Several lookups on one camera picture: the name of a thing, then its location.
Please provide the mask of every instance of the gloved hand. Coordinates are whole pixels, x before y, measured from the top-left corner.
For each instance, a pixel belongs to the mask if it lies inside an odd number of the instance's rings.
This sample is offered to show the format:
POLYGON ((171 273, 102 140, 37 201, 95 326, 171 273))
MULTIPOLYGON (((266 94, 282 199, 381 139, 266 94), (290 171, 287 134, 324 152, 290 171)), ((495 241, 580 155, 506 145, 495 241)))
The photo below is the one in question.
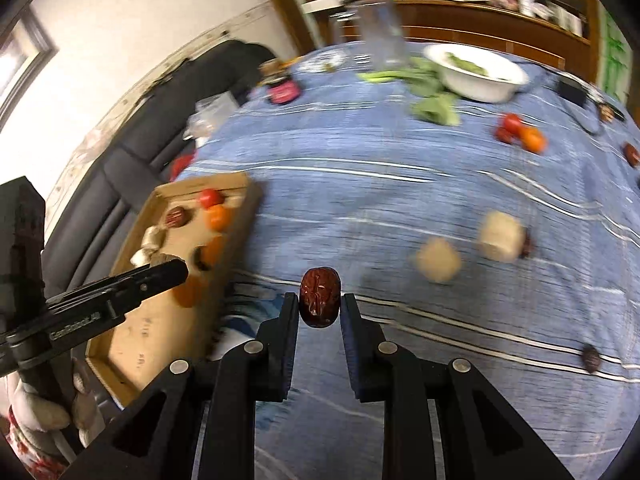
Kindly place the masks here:
POLYGON ((71 414, 62 406, 25 391, 17 372, 5 380, 8 402, 18 428, 29 444, 48 455, 60 455, 49 432, 66 428, 72 420, 85 447, 104 429, 104 420, 91 391, 84 363, 76 359, 73 359, 76 397, 71 414))

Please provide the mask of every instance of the small orange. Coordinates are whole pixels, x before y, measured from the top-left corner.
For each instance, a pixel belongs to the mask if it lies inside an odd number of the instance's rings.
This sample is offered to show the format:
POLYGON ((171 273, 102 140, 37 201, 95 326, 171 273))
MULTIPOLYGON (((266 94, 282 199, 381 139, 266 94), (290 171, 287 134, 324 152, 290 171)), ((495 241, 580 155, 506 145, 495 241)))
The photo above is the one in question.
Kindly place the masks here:
POLYGON ((207 209, 207 224, 212 231, 224 231, 229 224, 233 213, 228 207, 218 204, 207 209))
POLYGON ((225 237, 218 235, 212 238, 207 245, 200 248, 200 260, 208 267, 213 267, 220 257, 222 247, 225 245, 225 237))
POLYGON ((196 274, 190 274, 184 283, 171 289, 171 294, 178 305, 191 308, 200 301, 203 290, 204 286, 200 277, 196 274))
POLYGON ((540 154, 545 151, 546 137, 542 132, 532 126, 524 126, 520 131, 522 147, 531 153, 540 154))

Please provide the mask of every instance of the blue tablecloth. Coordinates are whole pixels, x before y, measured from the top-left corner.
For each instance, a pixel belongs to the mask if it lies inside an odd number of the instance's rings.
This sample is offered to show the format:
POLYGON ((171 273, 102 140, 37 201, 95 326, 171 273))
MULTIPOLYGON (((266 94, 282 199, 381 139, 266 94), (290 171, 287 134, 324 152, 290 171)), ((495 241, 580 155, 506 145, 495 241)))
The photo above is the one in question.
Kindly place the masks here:
MULTIPOLYGON (((527 91, 503 105, 461 100, 457 127, 411 118, 400 82, 294 69, 302 96, 250 101, 184 176, 242 170, 267 186, 230 328, 251 335, 308 268, 334 267, 386 338, 422 358, 472 361, 576 478, 595 479, 640 413, 640 190, 620 153, 638 145, 638 129, 628 116, 601 128, 593 104, 563 104, 553 73, 519 62, 527 91), (544 132, 542 156, 494 139, 504 112, 544 132), (478 253, 492 209, 531 227, 532 257, 502 264, 478 253), (462 255, 449 285, 415 268, 432 235, 462 255), (584 344, 602 354, 594 376, 584 344)), ((289 399, 258 405, 256 425, 257 478, 380 476, 383 406, 354 399, 339 322, 300 324, 289 399)))

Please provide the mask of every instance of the cardboard tray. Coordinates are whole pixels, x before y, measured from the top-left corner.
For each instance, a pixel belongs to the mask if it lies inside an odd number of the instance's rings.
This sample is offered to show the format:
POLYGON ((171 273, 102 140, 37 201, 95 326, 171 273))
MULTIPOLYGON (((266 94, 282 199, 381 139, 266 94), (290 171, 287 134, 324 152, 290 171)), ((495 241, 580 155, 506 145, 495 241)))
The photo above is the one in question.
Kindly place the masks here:
POLYGON ((193 218, 180 228, 168 229, 160 252, 180 256, 189 272, 206 280, 200 303, 183 308, 170 291, 158 294, 127 314, 124 323, 89 341, 86 360, 100 382, 122 407, 134 400, 167 365, 178 358, 203 357, 218 322, 225 286, 247 240, 262 191, 245 173, 215 174, 157 187, 146 200, 111 269, 114 276, 131 270, 129 259, 140 248, 145 230, 163 224, 166 211, 176 205, 191 209, 193 218), (212 187, 223 194, 244 195, 226 230, 220 259, 207 272, 196 268, 193 250, 217 234, 206 225, 198 206, 201 190, 212 187))

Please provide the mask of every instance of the metal screw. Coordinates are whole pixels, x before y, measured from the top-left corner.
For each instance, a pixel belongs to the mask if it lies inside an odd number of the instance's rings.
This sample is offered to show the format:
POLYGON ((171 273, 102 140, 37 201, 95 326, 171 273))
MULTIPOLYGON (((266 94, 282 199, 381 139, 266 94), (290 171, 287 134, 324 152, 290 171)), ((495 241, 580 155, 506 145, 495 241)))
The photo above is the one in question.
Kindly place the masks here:
POLYGON ((471 363, 466 359, 456 359, 453 361, 453 369, 461 374, 466 374, 471 370, 471 363))
POLYGON ((378 345, 378 350, 383 354, 395 354, 398 351, 398 345, 391 341, 383 341, 378 345))
POLYGON ((249 341, 244 344, 244 351, 248 354, 257 354, 258 352, 262 352, 264 345, 260 341, 249 341))
POLYGON ((175 375, 183 374, 188 369, 189 369, 189 363, 184 359, 178 359, 177 361, 174 361, 173 363, 171 363, 171 365, 169 366, 169 371, 175 375))

